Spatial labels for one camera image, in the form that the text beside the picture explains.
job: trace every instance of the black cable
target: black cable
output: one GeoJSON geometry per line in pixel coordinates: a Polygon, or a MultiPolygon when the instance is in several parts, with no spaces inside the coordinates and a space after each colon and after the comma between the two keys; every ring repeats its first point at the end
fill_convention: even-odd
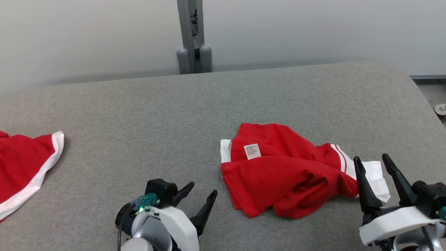
{"type": "MultiPolygon", "coordinates": [[[[128,215],[131,212],[132,209],[133,209],[133,206],[130,205],[127,208],[127,210],[125,210],[124,216],[128,215]]],[[[121,234],[122,234],[122,224],[124,223],[124,218],[125,218],[124,216],[119,221],[119,228],[118,228],[118,251],[121,251],[121,234]]]]}

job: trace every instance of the robotic arm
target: robotic arm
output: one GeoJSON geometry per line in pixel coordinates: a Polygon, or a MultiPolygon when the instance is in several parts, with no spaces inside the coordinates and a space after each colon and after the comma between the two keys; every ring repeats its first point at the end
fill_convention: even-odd
{"type": "Polygon", "coordinates": [[[116,216],[116,227],[132,236],[122,246],[122,250],[198,251],[198,236],[206,226],[217,198],[217,190],[211,192],[196,216],[188,218],[176,206],[193,187],[194,183],[190,182],[178,191],[174,183],[162,179],[149,180],[145,195],[137,203],[124,205],[116,216]]]}
{"type": "Polygon", "coordinates": [[[389,155],[383,154],[382,158],[395,183],[400,205],[382,207],[366,179],[361,159],[356,156],[356,179],[364,213],[359,228],[363,244],[380,246],[383,251],[442,251],[439,240],[446,237],[446,185],[417,181],[411,186],[389,155]],[[417,246],[400,248],[408,243],[417,246]]]}

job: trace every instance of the clothing tag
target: clothing tag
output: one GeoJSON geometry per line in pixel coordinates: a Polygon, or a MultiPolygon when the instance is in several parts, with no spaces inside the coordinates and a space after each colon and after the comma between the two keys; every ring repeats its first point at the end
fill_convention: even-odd
{"type": "Polygon", "coordinates": [[[262,156],[260,154],[259,144],[247,145],[247,146],[244,146],[244,148],[245,148],[246,157],[248,159],[253,159],[253,158],[262,156]]]}

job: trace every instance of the gray table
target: gray table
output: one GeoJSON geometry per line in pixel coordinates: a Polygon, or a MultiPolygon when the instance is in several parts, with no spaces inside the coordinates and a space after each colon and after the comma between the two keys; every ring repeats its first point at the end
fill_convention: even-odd
{"type": "Polygon", "coordinates": [[[357,199],[335,198],[298,220],[234,210],[219,140],[242,122],[288,125],[362,160],[388,153],[410,182],[446,181],[445,129],[414,82],[381,63],[69,84],[2,96],[0,107],[0,130],[66,134],[41,190],[0,224],[3,251],[114,250],[116,212],[154,178],[195,182],[178,206],[189,216],[219,191],[202,250],[371,250],[359,238],[357,199]]]}

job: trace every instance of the white wall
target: white wall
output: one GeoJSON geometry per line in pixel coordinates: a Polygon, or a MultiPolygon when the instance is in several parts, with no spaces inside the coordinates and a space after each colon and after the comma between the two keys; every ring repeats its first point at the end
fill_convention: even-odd
{"type": "Polygon", "coordinates": [[[178,74],[176,1],[0,1],[0,93],[178,74]]]}
{"type": "Polygon", "coordinates": [[[446,75],[444,0],[203,0],[213,70],[349,60],[446,75]]]}

